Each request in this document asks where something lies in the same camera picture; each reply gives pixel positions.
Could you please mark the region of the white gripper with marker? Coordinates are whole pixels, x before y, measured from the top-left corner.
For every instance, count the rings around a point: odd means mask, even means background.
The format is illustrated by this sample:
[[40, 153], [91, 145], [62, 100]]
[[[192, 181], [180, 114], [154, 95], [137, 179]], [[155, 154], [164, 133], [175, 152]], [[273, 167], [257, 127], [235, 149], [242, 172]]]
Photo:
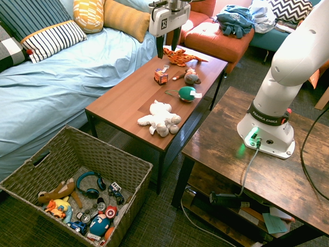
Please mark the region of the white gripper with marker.
[[173, 30], [171, 48], [178, 45], [181, 26], [187, 22], [191, 6], [189, 1], [155, 1], [149, 3], [151, 14], [149, 32], [157, 37], [156, 47], [158, 58], [163, 58], [164, 34]]

